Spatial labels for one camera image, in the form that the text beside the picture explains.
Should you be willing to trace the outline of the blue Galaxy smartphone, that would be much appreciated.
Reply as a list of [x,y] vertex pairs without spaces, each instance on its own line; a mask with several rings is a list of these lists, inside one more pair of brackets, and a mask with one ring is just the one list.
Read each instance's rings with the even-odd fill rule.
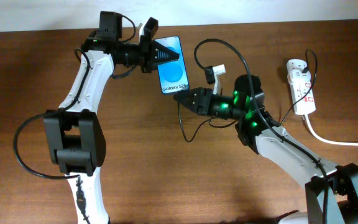
[[178,60],[157,67],[162,93],[167,95],[188,90],[190,85],[179,36],[163,37],[156,41],[179,54]]

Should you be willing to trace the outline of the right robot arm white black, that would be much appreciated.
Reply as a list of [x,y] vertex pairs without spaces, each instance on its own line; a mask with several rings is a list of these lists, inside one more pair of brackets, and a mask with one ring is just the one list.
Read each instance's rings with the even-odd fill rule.
[[305,190],[306,211],[286,213],[275,223],[358,223],[358,165],[340,166],[294,139],[265,110],[259,77],[239,76],[232,96],[198,87],[173,98],[200,116],[235,120],[241,143],[274,162]]

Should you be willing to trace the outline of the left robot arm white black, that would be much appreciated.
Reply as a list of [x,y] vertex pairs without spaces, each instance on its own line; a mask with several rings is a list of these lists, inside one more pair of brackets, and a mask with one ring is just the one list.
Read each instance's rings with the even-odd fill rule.
[[44,117],[51,161],[70,185],[78,223],[110,222],[101,190],[106,140],[97,112],[108,80],[124,78],[114,74],[116,65],[150,73],[179,58],[153,39],[158,20],[151,17],[142,24],[139,43],[133,44],[122,39],[122,19],[117,12],[100,13],[98,29],[75,49],[81,65],[69,94]]

